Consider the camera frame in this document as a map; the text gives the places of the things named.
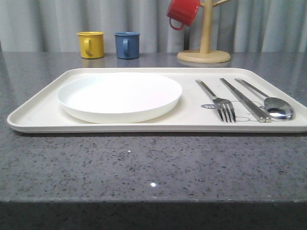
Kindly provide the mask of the white round plate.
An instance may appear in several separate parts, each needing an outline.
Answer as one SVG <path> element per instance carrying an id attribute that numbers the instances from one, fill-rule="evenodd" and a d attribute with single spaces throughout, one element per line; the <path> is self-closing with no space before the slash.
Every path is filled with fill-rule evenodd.
<path id="1" fill-rule="evenodd" d="M 57 92 L 62 108 L 80 120 L 99 124 L 137 123 L 171 111 L 181 85 L 151 73 L 98 73 L 71 81 Z"/>

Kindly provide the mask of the silver metal fork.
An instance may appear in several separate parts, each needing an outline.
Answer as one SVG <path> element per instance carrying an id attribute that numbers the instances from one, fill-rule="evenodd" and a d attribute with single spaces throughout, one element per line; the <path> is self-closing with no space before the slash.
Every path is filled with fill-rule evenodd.
<path id="1" fill-rule="evenodd" d="M 213 104 L 223 123 L 236 123 L 236 114 L 230 100 L 220 98 L 202 81 L 195 80 L 212 97 Z"/>

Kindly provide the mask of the silver metal spoon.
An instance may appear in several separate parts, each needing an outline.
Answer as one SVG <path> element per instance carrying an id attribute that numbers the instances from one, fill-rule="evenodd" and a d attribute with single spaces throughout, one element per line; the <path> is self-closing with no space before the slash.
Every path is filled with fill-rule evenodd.
<path id="1" fill-rule="evenodd" d="M 295 118 L 294 108 L 285 100 L 277 97 L 270 97 L 241 78 L 236 78 L 235 80 L 264 97 L 264 108 L 272 118 L 283 121 L 293 120 Z"/>

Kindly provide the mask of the cream rabbit serving tray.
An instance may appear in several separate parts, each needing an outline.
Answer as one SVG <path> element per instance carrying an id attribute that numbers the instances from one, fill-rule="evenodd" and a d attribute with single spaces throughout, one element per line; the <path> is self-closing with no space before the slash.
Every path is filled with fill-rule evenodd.
<path id="1" fill-rule="evenodd" d="M 57 99 L 58 90 L 71 81 L 98 73 L 151 73 L 178 82 L 182 94 L 168 113 L 147 121 L 125 124 L 99 124 L 69 115 Z M 256 106 L 263 107 L 263 98 L 235 79 L 241 78 L 270 97 L 288 102 L 295 111 L 289 121 L 273 119 L 261 123 L 236 99 L 223 81 L 227 81 Z M 195 80 L 202 80 L 216 96 L 232 102 L 236 123 L 223 123 L 212 97 Z M 25 133 L 93 133 L 93 132 L 306 132 L 307 109 L 252 71 L 236 68 L 82 68 L 66 71 L 48 86 L 13 111 L 7 118 L 12 129 Z"/>

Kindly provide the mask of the blue enamel mug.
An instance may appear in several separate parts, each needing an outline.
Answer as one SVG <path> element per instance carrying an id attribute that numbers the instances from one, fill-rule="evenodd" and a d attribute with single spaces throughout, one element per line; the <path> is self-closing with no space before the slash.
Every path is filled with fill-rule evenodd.
<path id="1" fill-rule="evenodd" d="M 138 32 L 117 32 L 115 35 L 117 58 L 135 59 L 139 58 L 139 40 Z"/>

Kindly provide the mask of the wooden mug tree stand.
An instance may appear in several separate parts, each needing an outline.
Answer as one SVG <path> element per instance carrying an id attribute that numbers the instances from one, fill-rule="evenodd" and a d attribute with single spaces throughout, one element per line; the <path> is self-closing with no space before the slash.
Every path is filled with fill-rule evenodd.
<path id="1" fill-rule="evenodd" d="M 184 50 L 177 54 L 177 59 L 192 62 L 192 63 L 223 63 L 231 59 L 229 53 L 220 50 L 211 50 L 211 32 L 212 32 L 212 19 L 213 8 L 227 2 L 227 0 L 205 0 L 201 3 L 204 8 L 201 43 L 199 50 Z"/>

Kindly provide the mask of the yellow enamel mug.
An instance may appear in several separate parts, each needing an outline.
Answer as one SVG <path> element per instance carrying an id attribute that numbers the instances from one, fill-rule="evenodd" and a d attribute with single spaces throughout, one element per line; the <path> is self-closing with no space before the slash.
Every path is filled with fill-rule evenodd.
<path id="1" fill-rule="evenodd" d="M 80 45 L 80 55 L 86 59 L 103 58 L 104 51 L 104 33 L 103 32 L 78 32 Z"/>

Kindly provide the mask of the red enamel mug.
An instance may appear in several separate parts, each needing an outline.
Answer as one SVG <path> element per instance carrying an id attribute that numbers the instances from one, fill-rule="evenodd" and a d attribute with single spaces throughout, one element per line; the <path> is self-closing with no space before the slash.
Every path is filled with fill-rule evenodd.
<path id="1" fill-rule="evenodd" d="M 190 27 L 200 6 L 200 0 L 172 0 L 167 11 L 171 28 L 174 30 L 182 30 L 184 26 Z M 180 22 L 181 26 L 175 27 L 172 24 L 172 20 Z"/>

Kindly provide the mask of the grey curtain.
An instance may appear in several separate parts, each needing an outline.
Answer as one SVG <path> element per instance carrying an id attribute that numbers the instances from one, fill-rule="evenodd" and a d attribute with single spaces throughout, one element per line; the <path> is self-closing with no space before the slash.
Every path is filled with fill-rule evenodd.
<path id="1" fill-rule="evenodd" d="M 167 0 L 3 0 L 0 47 L 12 52 L 77 52 L 77 33 L 104 32 L 115 52 L 116 32 L 139 32 L 143 53 L 176 53 L 200 46 L 202 12 L 181 31 L 169 26 Z M 304 0 L 231 0 L 213 10 L 211 49 L 306 52 Z"/>

